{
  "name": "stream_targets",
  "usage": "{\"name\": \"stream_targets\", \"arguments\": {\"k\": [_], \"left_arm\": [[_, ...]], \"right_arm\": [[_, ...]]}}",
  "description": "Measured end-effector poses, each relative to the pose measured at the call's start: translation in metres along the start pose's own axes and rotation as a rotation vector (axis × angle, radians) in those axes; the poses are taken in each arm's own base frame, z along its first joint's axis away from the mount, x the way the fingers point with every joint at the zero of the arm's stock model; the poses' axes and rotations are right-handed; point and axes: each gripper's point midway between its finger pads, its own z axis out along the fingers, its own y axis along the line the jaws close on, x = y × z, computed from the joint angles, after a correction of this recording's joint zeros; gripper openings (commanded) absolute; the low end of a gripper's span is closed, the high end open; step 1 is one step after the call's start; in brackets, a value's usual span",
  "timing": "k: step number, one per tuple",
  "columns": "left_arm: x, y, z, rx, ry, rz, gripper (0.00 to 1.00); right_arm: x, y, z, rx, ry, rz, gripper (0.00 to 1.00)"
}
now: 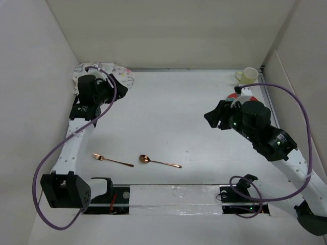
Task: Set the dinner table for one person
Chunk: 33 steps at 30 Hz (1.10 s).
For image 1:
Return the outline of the animal print cloth placemat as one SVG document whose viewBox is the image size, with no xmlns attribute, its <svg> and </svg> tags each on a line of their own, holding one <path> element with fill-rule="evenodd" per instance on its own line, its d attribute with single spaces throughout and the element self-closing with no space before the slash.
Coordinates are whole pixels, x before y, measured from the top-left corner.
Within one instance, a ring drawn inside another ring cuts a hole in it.
<svg viewBox="0 0 327 245">
<path fill-rule="evenodd" d="M 98 67 L 108 74 L 113 74 L 113 76 L 118 80 L 120 84 L 127 87 L 128 89 L 132 88 L 134 82 L 134 75 L 131 70 L 119 66 L 114 63 L 102 63 L 102 62 L 95 62 L 95 63 L 81 63 L 77 66 L 74 70 L 72 80 L 75 82 L 75 95 L 79 94 L 78 89 L 78 78 L 83 75 L 94 75 L 96 78 L 101 78 L 103 80 L 108 80 L 107 75 L 104 73 L 96 70 L 96 69 L 89 69 L 86 71 L 86 67 Z"/>
</svg>

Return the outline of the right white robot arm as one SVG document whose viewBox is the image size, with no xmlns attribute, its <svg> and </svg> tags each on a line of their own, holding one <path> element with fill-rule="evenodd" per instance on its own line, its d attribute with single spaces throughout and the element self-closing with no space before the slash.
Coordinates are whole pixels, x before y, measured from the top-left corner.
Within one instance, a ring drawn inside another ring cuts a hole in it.
<svg viewBox="0 0 327 245">
<path fill-rule="evenodd" d="M 299 224 L 316 236 L 326 235 L 326 184 L 306 163 L 296 142 L 284 130 L 271 125 L 271 111 L 259 101 L 235 104 L 221 100 L 204 118 L 211 128 L 233 129 L 249 142 L 253 149 L 277 167 L 297 191 L 285 195 L 280 190 L 264 191 L 255 187 L 258 178 L 247 174 L 231 189 L 242 201 L 276 202 L 280 209 L 295 216 Z"/>
</svg>

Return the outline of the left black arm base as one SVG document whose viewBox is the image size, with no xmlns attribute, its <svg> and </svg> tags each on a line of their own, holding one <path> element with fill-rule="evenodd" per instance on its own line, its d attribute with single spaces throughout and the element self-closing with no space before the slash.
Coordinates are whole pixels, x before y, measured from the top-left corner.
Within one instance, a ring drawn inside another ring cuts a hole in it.
<svg viewBox="0 0 327 245">
<path fill-rule="evenodd" d="M 83 214 L 88 215 L 127 215 L 129 214 L 130 185 L 107 186 L 107 192 L 91 200 Z"/>
</svg>

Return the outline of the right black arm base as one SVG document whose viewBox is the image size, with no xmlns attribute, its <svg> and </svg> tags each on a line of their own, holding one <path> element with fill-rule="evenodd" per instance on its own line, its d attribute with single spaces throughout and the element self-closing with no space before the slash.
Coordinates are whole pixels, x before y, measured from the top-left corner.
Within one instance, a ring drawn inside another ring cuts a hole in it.
<svg viewBox="0 0 327 245">
<path fill-rule="evenodd" d="M 258 180 L 257 177 L 247 174 L 245 176 L 249 182 L 240 179 L 233 187 L 244 195 L 250 196 L 248 189 L 251 187 L 251 183 Z M 260 214 L 270 214 L 269 207 L 266 203 L 260 208 L 259 203 L 252 202 L 246 198 L 235 193 L 228 184 L 219 186 L 219 193 L 216 195 L 216 199 L 222 203 L 223 214 L 237 214 L 240 216 L 253 216 L 256 212 L 260 211 Z"/>
</svg>

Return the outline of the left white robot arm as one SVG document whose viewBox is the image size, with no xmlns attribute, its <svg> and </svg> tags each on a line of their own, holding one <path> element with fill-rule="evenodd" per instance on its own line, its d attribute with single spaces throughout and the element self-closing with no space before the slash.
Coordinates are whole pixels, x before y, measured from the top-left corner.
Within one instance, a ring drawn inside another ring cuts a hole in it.
<svg viewBox="0 0 327 245">
<path fill-rule="evenodd" d="M 112 200 L 113 183 L 108 177 L 82 178 L 81 162 L 84 159 L 87 142 L 93 133 L 101 106 L 123 98 L 128 88 L 113 74 L 100 78 L 93 74 L 78 78 L 78 95 L 69 114 L 67 138 L 60 156 L 50 174 L 41 177 L 40 184 L 52 208 L 86 209 L 91 201 Z"/>
</svg>

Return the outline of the red and teal plate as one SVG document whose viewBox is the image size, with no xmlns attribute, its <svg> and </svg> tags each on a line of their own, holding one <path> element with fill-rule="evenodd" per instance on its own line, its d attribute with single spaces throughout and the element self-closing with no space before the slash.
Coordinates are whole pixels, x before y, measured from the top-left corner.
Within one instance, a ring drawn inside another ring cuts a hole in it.
<svg viewBox="0 0 327 245">
<path fill-rule="evenodd" d="M 233 102 L 234 100 L 236 100 L 237 102 L 240 102 L 241 104 L 247 102 L 247 101 L 258 101 L 258 99 L 256 97 L 254 97 L 252 95 L 252 93 L 250 94 L 237 94 L 237 93 L 232 93 L 230 94 L 226 99 L 226 101 L 228 102 Z"/>
</svg>

